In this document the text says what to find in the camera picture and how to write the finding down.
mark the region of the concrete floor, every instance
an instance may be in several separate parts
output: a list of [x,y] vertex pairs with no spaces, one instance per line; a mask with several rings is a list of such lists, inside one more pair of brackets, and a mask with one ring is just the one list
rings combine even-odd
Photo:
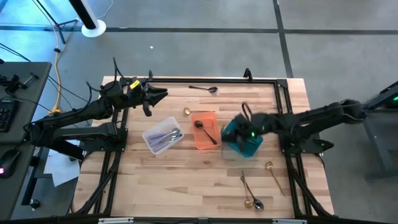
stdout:
[[[272,0],[114,1],[105,19],[108,27],[277,28]],[[97,15],[110,5],[108,0],[89,2]],[[45,6],[58,22],[76,18],[68,1],[46,1]],[[280,0],[279,6],[285,29],[398,29],[395,0]],[[8,0],[0,12],[0,25],[40,26],[47,21],[31,1]],[[146,75],[151,69],[154,75],[240,77],[249,67],[256,77],[286,77],[278,34],[107,32],[87,39],[79,32],[66,32],[65,37],[68,43],[60,46],[63,54],[58,66],[62,85],[85,98],[85,81],[97,86],[104,75],[111,75],[113,56],[125,75]],[[294,77],[305,79],[312,108],[345,98],[366,101],[397,81],[396,35],[289,34],[286,39]],[[54,58],[52,32],[0,30],[0,42],[33,61],[52,62]],[[22,60],[3,50],[0,58]],[[55,77],[53,69],[50,75]],[[76,108],[85,103],[64,94]],[[51,108],[55,97],[54,87],[46,85],[40,103]],[[69,110],[64,100],[61,106]],[[34,119],[45,114],[38,108]],[[325,153],[335,213],[344,218],[396,222],[398,177],[373,183],[363,178],[378,171],[363,126],[341,125],[321,136],[335,143]],[[47,201],[57,198],[53,201],[62,208],[43,206],[28,212],[17,207],[13,218],[65,214],[70,198],[57,195],[72,192],[74,185],[72,181],[55,189],[39,184],[34,196]]]

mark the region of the orange plastic bin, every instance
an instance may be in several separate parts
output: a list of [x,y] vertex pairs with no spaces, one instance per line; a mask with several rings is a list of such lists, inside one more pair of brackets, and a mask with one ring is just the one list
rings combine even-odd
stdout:
[[[221,136],[218,129],[218,123],[216,113],[214,111],[197,113],[191,115],[193,137],[195,138],[195,145],[197,149],[216,149],[221,145]],[[217,141],[217,144],[213,144],[207,134],[200,128],[195,127],[194,122],[201,121],[203,123],[203,129]]]

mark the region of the wooden table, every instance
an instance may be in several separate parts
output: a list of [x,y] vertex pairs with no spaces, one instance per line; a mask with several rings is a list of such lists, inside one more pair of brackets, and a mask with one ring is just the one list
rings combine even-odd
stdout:
[[[111,82],[112,79],[113,77],[104,77],[103,83]],[[294,113],[309,110],[304,80],[288,79],[288,84]],[[294,217],[285,158],[280,152],[276,134],[263,136],[264,142],[252,159],[237,155],[229,157],[221,149],[196,149],[191,118],[183,114],[184,107],[191,110],[215,110],[218,124],[222,127],[241,112],[243,101],[249,103],[253,113],[276,113],[272,85],[216,84],[219,89],[216,96],[204,90],[188,89],[186,83],[156,83],[153,86],[167,88],[169,95],[155,108],[151,108],[151,117],[145,117],[140,106],[129,110],[129,136],[119,166],[112,216]],[[142,133],[169,116],[176,118],[185,137],[174,147],[154,155],[147,148]],[[110,119],[94,121],[93,125],[107,121]],[[103,156],[103,152],[94,152],[83,163],[75,192],[76,209],[84,204],[98,185]],[[287,194],[286,197],[280,192],[271,173],[265,170],[266,161],[274,163],[274,173]],[[333,213],[321,161],[314,155],[303,154],[303,163],[309,189],[324,208]],[[239,179],[242,170],[253,194],[264,203],[263,212],[244,207],[246,196]],[[108,189],[105,192],[103,207]],[[304,211],[299,190],[298,197],[300,208]]]

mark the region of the keyboard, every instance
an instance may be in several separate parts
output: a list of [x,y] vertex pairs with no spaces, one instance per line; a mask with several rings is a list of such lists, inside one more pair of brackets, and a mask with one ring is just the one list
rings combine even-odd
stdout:
[[6,133],[10,129],[18,104],[17,100],[0,101],[0,133]]

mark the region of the white paper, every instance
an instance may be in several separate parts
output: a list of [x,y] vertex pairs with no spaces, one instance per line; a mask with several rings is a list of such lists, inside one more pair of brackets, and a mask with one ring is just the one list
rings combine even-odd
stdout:
[[78,160],[70,161],[68,156],[51,150],[44,167],[44,174],[52,174],[54,186],[59,186],[79,176],[80,166]]

